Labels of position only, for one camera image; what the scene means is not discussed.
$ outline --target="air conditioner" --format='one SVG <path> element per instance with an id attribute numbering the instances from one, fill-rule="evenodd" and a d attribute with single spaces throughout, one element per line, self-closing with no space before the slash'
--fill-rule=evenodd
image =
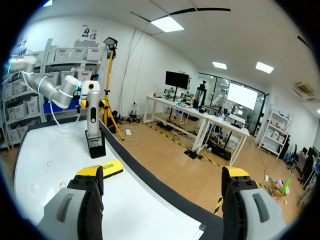
<path id="1" fill-rule="evenodd" d="M 292 88 L 292 92 L 303 101 L 316 100 L 314 90 L 304 82 L 297 82 Z"/>

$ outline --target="ceiling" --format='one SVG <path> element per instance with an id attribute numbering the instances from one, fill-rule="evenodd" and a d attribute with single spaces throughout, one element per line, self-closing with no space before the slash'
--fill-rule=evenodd
<path id="1" fill-rule="evenodd" d="M 185 9 L 192 12 L 172 15 L 182 31 L 165 33 L 143 19 L 153 21 Z M 32 21 L 61 15 L 103 17 L 144 29 L 202 72 L 246 79 L 263 88 L 276 84 L 289 90 L 294 83 L 305 82 L 320 99 L 319 74 L 311 51 L 272 0 L 53 0 L 53 5 L 42 8 Z M 255 69 L 257 61 L 274 67 L 273 72 Z M 227 70 L 215 68 L 212 62 L 225 63 Z"/>

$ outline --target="chair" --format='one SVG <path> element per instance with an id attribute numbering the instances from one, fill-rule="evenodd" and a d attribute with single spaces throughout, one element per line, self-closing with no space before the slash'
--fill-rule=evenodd
<path id="1" fill-rule="evenodd" d="M 298 162 L 299 162 L 299 155 L 297 154 L 297 144 L 295 145 L 294 152 L 291 155 L 291 161 L 290 162 L 292 163 L 292 166 L 288 167 L 288 170 L 291 173 L 293 173 L 293 170 L 297 167 Z"/>

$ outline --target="power strip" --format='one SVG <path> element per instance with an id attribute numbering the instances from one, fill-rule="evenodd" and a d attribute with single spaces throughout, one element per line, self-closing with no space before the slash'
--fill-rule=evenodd
<path id="1" fill-rule="evenodd" d="M 132 135 L 130 129 L 126 129 L 125 130 L 125 135 L 127 135 L 127 136 L 131 136 Z"/>

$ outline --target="ceiling light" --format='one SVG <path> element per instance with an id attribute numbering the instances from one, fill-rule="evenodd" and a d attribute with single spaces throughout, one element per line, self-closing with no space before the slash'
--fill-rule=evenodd
<path id="1" fill-rule="evenodd" d="M 154 20 L 151 23 L 166 33 L 184 30 L 184 28 L 170 16 Z"/>
<path id="2" fill-rule="evenodd" d="M 224 63 L 220 63 L 220 62 L 212 62 L 213 66 L 215 66 L 216 68 L 219 69 L 227 69 L 227 65 L 225 65 Z"/>
<path id="3" fill-rule="evenodd" d="M 259 61 L 256 63 L 255 68 L 258 70 L 261 70 L 267 74 L 270 74 L 275 69 L 274 67 L 266 65 L 266 64 L 259 62 Z"/>
<path id="4" fill-rule="evenodd" d="M 47 1 L 45 4 L 42 5 L 42 7 L 44 8 L 44 7 L 48 7 L 50 5 L 52 5 L 52 0 Z"/>

